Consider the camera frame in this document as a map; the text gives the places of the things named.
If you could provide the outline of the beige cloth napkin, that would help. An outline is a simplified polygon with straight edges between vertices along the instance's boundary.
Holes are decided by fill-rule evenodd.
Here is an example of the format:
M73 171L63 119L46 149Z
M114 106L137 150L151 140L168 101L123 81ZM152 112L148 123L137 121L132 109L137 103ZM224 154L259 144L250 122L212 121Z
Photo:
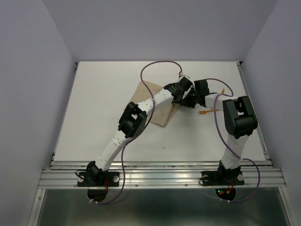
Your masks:
M159 93L163 87L160 85L157 85L155 83L152 83L150 81L145 81L147 86L150 88L153 95ZM150 94L147 90L147 88L143 85L142 82L139 82L136 91L134 92L133 96L129 100L129 102L139 103L141 101L144 101L148 98L150 98ZM155 111L151 123L157 124L161 127L165 127L173 118L173 116L176 114L176 112L179 110L180 105L178 104L168 104L158 110Z

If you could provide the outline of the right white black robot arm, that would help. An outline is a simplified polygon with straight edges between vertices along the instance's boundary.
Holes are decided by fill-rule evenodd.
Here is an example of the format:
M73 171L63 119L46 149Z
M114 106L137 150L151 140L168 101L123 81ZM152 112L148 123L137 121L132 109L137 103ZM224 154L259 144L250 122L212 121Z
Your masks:
M248 96L235 97L209 91L207 79L194 82L186 97L180 102L186 107L212 108L218 135L225 145L225 152L216 171L201 172L201 184L204 186L227 185L238 182L244 184L240 161L248 138L258 127L258 120ZM223 112L224 125L228 133L227 141L222 138L218 126L217 112Z

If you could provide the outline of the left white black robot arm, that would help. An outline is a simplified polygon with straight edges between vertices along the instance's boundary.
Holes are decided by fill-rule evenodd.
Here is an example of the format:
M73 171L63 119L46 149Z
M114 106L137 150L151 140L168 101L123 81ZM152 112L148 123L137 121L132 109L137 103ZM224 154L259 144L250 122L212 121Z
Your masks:
M144 81L142 84L148 90L150 98L139 103L127 104L113 139L101 154L87 165L85 175L78 175L82 180L87 180L95 186L101 185L109 177L108 170L116 156L144 132L155 111L172 103L179 103L184 93L193 85L188 78L182 76L176 83L167 84L154 95Z

